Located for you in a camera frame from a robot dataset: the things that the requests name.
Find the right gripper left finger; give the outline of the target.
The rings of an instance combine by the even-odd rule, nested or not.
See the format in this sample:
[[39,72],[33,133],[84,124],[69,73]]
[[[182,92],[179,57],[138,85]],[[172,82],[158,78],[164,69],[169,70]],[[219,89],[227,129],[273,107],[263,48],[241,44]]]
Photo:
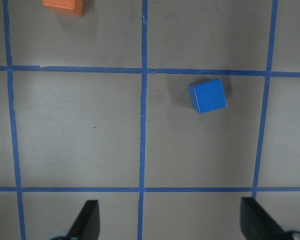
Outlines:
[[66,238],[69,240],[98,240],[100,235],[100,210],[98,200],[87,200]]

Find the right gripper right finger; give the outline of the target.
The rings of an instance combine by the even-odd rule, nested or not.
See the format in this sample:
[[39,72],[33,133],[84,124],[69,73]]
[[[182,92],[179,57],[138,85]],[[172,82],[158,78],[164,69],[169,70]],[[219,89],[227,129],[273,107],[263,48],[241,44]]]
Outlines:
[[292,240],[253,197],[240,201],[240,230],[246,240]]

